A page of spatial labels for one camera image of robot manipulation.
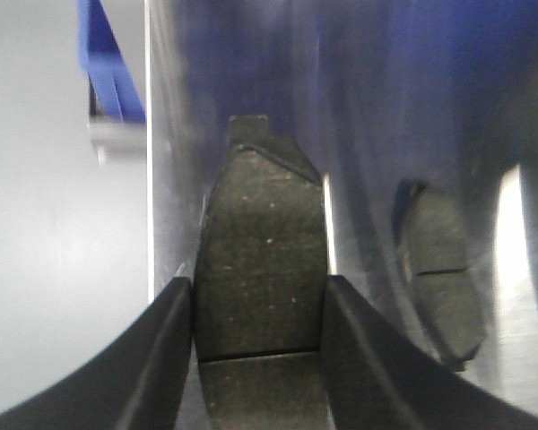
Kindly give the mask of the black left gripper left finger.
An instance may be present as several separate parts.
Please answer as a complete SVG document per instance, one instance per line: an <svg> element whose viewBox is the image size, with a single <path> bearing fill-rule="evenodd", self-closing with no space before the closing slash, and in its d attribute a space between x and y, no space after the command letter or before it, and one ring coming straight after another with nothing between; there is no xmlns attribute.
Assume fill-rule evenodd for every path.
<svg viewBox="0 0 538 430"><path fill-rule="evenodd" d="M0 429L172 429L191 351L191 281L174 278L113 343L0 414Z"/></svg>

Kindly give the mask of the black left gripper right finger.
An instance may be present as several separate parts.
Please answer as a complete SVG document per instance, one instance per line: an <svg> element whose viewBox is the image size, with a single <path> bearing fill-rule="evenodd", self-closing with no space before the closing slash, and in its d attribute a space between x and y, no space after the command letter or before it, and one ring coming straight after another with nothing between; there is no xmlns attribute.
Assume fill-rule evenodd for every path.
<svg viewBox="0 0 538 430"><path fill-rule="evenodd" d="M338 429L538 429L397 331L342 276L325 288L321 368Z"/></svg>

